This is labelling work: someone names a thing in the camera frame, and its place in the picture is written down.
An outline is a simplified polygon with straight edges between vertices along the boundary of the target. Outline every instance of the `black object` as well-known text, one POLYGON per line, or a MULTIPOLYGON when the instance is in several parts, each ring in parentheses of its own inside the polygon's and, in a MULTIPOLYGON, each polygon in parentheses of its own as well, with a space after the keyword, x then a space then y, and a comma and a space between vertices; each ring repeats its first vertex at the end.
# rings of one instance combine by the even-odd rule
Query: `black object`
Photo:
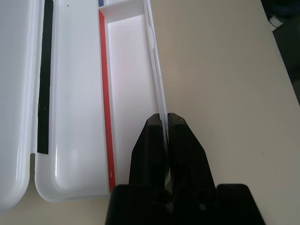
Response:
POLYGON ((48 154, 53 0, 45 0, 38 99, 37 152, 48 154))
POLYGON ((292 83, 300 80, 300 15, 273 31, 292 83))
POLYGON ((205 151, 185 120, 168 114, 172 194, 165 190, 163 129, 150 117, 134 147, 128 185, 112 190, 106 225, 264 225, 247 186, 215 188, 205 151))

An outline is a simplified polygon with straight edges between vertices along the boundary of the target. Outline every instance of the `white container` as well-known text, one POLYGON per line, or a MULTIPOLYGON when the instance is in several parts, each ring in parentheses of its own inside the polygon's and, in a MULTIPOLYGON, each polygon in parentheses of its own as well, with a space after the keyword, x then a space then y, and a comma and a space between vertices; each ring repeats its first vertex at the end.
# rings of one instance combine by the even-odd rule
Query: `white container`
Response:
POLYGON ((159 112, 167 128, 150 1, 54 0, 49 150, 37 153, 44 1, 0 4, 0 210, 23 197, 31 153, 45 200, 108 195, 128 183, 146 120, 159 112))

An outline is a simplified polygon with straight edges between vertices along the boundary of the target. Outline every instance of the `red strip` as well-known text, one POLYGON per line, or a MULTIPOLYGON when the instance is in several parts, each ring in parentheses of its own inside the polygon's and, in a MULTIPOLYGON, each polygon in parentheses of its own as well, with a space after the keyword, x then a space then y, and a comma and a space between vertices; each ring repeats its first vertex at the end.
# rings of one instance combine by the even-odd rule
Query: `red strip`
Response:
POLYGON ((109 106, 109 86, 108 86, 108 72, 107 72, 107 57, 106 57, 106 40, 105 40, 105 19, 99 10, 99 24, 100 24, 100 51, 102 64, 102 85, 103 85, 103 103, 104 103, 104 120, 105 120, 105 136, 106 136, 106 151, 108 164, 108 181, 109 190, 112 191, 116 185, 114 175, 113 162, 113 138, 112 138, 112 124, 111 124, 111 109, 109 106))

